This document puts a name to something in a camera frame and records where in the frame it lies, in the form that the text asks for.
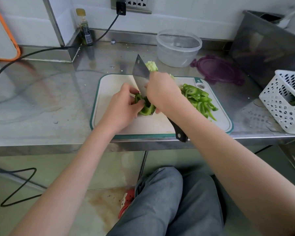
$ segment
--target jeans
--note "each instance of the jeans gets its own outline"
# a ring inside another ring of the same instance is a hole
[[[215,236],[223,227],[213,179],[163,167],[138,181],[134,200],[107,236]]]

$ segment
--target person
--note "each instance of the person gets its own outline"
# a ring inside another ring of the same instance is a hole
[[[88,184],[111,139],[143,107],[123,84],[67,168],[11,232],[12,236],[67,235]],[[239,209],[264,235],[295,235],[295,186],[201,115],[167,73],[151,72],[147,97],[186,133]],[[199,172],[160,168],[136,186],[136,197],[108,236],[221,235],[216,188]]]

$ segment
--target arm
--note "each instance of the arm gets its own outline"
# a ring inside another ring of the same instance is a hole
[[[78,154],[31,207],[11,236],[68,234],[106,146],[143,108],[142,101],[131,105],[134,98],[130,93],[138,92],[124,84],[113,96],[102,120]]]
[[[186,133],[236,205],[262,233],[295,235],[291,182],[201,115],[168,74],[152,73],[147,94]]]

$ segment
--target stainless steel countertop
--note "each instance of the stainless steel countertop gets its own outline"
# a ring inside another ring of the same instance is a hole
[[[74,153],[90,134],[89,120],[99,79],[131,74],[137,54],[160,71],[203,78],[196,68],[173,68],[157,59],[156,46],[98,42],[74,63],[24,61],[0,76],[0,156]],[[197,58],[222,51],[201,50]],[[243,145],[279,144],[295,139],[275,123],[260,102],[261,89],[244,73],[243,86],[216,83],[212,89],[234,123],[230,134]],[[193,148],[173,138],[114,140],[107,151]]]

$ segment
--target black plug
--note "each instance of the black plug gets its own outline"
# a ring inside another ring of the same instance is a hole
[[[126,15],[126,1],[127,0],[116,0],[117,14],[122,15],[122,16]]]

